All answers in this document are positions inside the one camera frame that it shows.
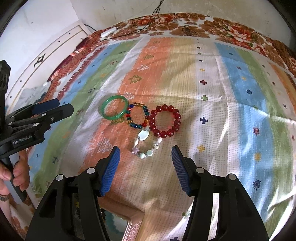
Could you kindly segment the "person's left hand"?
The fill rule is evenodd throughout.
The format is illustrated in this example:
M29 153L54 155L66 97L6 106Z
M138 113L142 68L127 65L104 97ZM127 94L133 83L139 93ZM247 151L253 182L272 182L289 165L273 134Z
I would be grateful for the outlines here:
M26 150L20 151L18 153L19 160L14 165L13 169L13 184L15 187L19 187L21 191L24 191L28 188L30 183L29 171L30 167L28 165L28 154ZM7 196L10 194L7 186L4 181L10 181L12 174L3 164L1 164L1 195Z

